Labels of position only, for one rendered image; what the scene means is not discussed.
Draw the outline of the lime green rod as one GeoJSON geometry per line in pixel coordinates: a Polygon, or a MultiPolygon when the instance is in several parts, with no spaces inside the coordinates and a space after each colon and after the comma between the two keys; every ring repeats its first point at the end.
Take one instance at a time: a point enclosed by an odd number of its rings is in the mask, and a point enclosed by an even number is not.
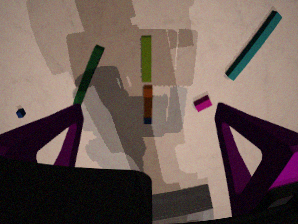
{"type": "Polygon", "coordinates": [[[142,35],[142,82],[151,82],[151,35],[142,35]]]}

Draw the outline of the turquoise rod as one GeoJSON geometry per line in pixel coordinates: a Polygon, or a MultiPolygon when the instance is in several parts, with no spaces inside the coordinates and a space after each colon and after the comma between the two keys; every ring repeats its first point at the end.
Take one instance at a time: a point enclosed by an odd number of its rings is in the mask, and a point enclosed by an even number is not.
{"type": "Polygon", "coordinates": [[[266,21],[245,47],[245,49],[241,52],[238,58],[234,61],[234,63],[230,66],[230,68],[226,71],[226,75],[231,79],[235,80],[237,76],[242,72],[242,70],[246,67],[246,65],[250,62],[250,60],[254,57],[257,51],[261,48],[270,34],[273,32],[275,27],[278,25],[280,20],[282,19],[281,15],[277,11],[272,11],[268,16],[266,21]]]}

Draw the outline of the small magenta block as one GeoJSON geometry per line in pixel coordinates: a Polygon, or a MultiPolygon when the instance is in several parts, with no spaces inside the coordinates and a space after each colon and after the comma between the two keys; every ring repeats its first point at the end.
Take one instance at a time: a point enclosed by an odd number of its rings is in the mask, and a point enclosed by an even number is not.
{"type": "Polygon", "coordinates": [[[198,112],[212,106],[212,103],[208,97],[208,95],[196,100],[194,102],[195,108],[197,109],[198,112]]]}

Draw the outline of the orange rod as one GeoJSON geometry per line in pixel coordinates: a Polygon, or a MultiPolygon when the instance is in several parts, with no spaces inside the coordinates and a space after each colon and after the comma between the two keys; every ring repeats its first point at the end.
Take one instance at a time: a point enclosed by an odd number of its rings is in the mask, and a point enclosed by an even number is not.
{"type": "Polygon", "coordinates": [[[153,85],[144,85],[144,118],[152,118],[153,85]]]}

